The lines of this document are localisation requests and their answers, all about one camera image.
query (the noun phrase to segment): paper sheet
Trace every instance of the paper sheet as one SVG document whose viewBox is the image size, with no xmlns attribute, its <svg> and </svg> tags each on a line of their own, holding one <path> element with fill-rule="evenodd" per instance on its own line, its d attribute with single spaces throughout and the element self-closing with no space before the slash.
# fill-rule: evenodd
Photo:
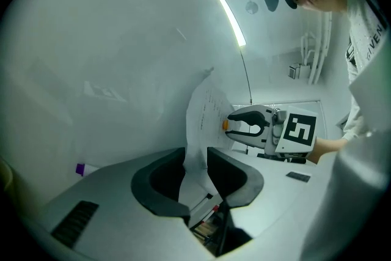
<svg viewBox="0 0 391 261">
<path fill-rule="evenodd" d="M 183 166 L 212 195 L 217 190 L 207 174 L 206 149 L 232 148 L 234 141 L 225 135 L 222 123 L 233 111 L 225 93 L 213 85 L 209 76 L 193 92 L 186 112 L 188 146 Z M 229 130 L 239 130 L 240 124 L 229 121 Z"/>
</svg>

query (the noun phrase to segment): man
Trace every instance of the man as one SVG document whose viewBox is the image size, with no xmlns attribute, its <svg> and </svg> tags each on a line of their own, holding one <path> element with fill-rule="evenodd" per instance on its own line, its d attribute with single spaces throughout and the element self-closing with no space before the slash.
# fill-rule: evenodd
<svg viewBox="0 0 391 261">
<path fill-rule="evenodd" d="M 349 81 L 352 82 L 358 73 L 369 63 L 383 40 L 386 39 L 385 29 L 370 9 L 365 0 L 285 0 L 296 9 L 301 6 L 305 9 L 324 12 L 341 12 L 348 15 L 350 29 L 350 43 L 346 52 Z M 270 11 L 275 11 L 279 0 L 265 0 Z M 341 149 L 348 141 L 366 132 L 363 117 L 355 99 L 352 97 L 345 135 L 338 140 L 317 138 L 309 160 L 317 163 L 319 158 L 327 153 Z"/>
</svg>

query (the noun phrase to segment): black vent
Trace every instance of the black vent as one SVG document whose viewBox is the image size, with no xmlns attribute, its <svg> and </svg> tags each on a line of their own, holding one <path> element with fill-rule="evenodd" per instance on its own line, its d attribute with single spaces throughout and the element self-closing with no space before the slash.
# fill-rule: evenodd
<svg viewBox="0 0 391 261">
<path fill-rule="evenodd" d="M 64 245 L 72 248 L 98 207 L 99 205 L 93 202 L 79 202 L 51 232 L 51 235 Z"/>
</svg>

